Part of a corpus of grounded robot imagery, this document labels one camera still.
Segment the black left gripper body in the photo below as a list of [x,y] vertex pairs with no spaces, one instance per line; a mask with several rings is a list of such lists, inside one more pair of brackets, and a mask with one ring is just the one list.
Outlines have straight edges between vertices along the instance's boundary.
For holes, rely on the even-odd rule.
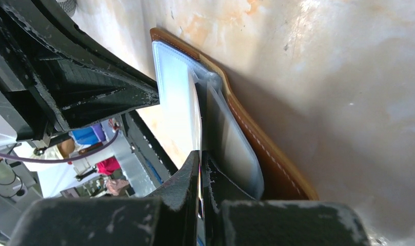
[[49,142],[54,133],[65,133],[55,112],[36,88],[37,75],[27,67],[30,58],[18,41],[26,41],[29,29],[17,21],[12,9],[0,1],[0,147],[18,141]]

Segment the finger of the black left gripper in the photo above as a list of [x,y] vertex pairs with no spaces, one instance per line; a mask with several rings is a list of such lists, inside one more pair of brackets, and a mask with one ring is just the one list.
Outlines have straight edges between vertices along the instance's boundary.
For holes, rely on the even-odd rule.
[[114,77],[148,93],[158,93],[153,79],[92,39],[56,1],[0,1],[0,8],[13,21],[6,25],[5,33],[12,34],[27,54],[43,48],[93,72]]
[[33,129],[71,131],[159,103],[156,82],[112,54],[28,51],[24,117]]

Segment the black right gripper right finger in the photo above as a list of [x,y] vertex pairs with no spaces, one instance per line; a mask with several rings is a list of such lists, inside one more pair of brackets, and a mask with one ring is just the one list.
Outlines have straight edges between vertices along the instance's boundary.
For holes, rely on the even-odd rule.
[[349,207],[305,200],[258,201],[204,151],[201,161],[207,245],[369,245]]

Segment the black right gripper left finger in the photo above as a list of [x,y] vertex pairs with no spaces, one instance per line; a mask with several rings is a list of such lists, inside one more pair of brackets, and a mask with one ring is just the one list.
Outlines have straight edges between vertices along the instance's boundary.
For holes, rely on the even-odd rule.
[[53,198],[35,202],[11,245],[196,245],[200,152],[142,198]]

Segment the brown leather card holder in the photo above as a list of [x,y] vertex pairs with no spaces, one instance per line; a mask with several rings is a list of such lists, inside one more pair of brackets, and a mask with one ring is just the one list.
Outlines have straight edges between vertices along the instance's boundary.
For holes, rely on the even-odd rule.
[[259,127],[232,91],[226,72],[209,56],[161,28],[150,30],[159,99],[177,145],[194,150],[188,72],[197,76],[202,150],[255,199],[317,200],[296,165]]

